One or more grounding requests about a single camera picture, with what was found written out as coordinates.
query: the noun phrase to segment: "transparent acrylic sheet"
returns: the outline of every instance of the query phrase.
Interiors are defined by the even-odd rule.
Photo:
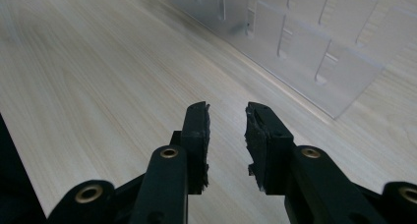
[[[395,52],[389,53],[390,60],[406,44],[406,35],[395,40],[399,34],[390,33],[395,23],[408,19],[397,9],[368,43],[356,43],[378,0],[337,0],[322,24],[328,0],[169,1],[333,118],[381,71],[385,52]],[[414,33],[416,26],[407,22],[401,30]],[[387,32],[394,44],[381,47],[390,44],[376,38]]]

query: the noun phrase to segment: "dark floor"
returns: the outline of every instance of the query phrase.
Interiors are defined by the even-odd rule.
[[[0,224],[44,222],[43,211],[0,114]]]

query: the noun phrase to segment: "black object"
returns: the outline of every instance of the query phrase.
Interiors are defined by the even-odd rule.
[[[291,223],[417,223],[417,186],[393,182],[373,193],[350,182],[321,149],[296,146],[269,107],[250,102],[246,114],[249,173],[267,195],[285,196]]]
[[[209,105],[187,109],[182,131],[152,154],[147,172],[118,189],[106,181],[72,188],[49,215],[48,224],[187,223],[188,195],[208,182]]]
[[[46,220],[24,165],[0,115],[0,224]]]

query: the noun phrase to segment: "light wood surface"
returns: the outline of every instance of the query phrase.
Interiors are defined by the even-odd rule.
[[[248,176],[248,101],[353,182],[417,184],[416,88],[417,57],[400,56],[333,120],[164,0],[0,0],[0,110],[46,214],[78,183],[146,172],[203,100],[210,185],[190,197],[190,223],[288,222]]]

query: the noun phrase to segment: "wooden table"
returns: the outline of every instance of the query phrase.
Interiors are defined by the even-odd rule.
[[[0,110],[46,214],[78,183],[118,187],[146,172],[203,100],[210,185],[190,197],[190,223],[288,222],[283,198],[248,176],[248,101],[270,106],[297,144],[324,149],[353,182],[417,184],[415,55],[333,120],[164,0],[0,0],[0,15]]]

